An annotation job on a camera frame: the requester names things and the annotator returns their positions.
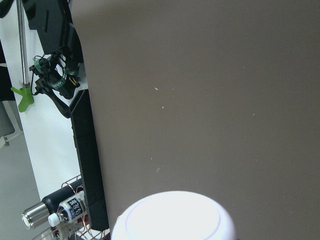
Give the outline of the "pink cup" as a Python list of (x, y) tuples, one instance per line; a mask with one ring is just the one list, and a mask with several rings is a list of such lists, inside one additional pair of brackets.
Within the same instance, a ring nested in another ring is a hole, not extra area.
[(165, 191), (130, 205), (116, 220), (113, 240), (235, 240), (225, 208), (205, 195)]

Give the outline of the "plastic tea bottle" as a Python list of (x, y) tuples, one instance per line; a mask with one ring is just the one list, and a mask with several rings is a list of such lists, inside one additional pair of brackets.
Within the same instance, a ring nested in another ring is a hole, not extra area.
[(82, 190), (62, 201), (57, 212), (50, 214), (47, 219), (51, 227), (56, 227), (61, 223), (72, 223), (86, 213), (85, 192)]

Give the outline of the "green clamp tool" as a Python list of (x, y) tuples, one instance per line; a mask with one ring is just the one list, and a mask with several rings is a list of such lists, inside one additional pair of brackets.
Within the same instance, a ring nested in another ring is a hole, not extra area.
[(18, 111), (23, 113), (27, 108), (34, 103), (32, 88), (29, 81), (28, 75), (28, 62), (27, 62), (27, 47), (26, 47), (26, 34), (25, 34), (25, 20), (24, 10), (21, 0), (16, 1), (17, 7), (17, 21), (18, 21), (18, 33), (19, 33), (19, 46), (20, 46), (20, 57), (21, 57), (21, 69), (22, 69), (22, 87), (17, 89), (11, 87), (14, 93), (17, 93), (22, 98), (18, 104)]

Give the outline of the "black thermos bottle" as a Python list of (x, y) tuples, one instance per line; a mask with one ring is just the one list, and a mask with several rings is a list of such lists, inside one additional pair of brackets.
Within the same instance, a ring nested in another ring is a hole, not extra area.
[(21, 215), (22, 222), (28, 230), (35, 229), (44, 223), (49, 223), (48, 216), (57, 212), (61, 202), (83, 190), (82, 185), (62, 187), (45, 196), (39, 203), (26, 209)]

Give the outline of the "aluminium frame post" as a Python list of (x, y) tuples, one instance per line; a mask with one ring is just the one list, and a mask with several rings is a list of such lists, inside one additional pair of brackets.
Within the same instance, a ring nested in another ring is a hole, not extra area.
[(69, 108), (89, 223), (104, 231), (110, 226), (89, 91), (80, 90)]

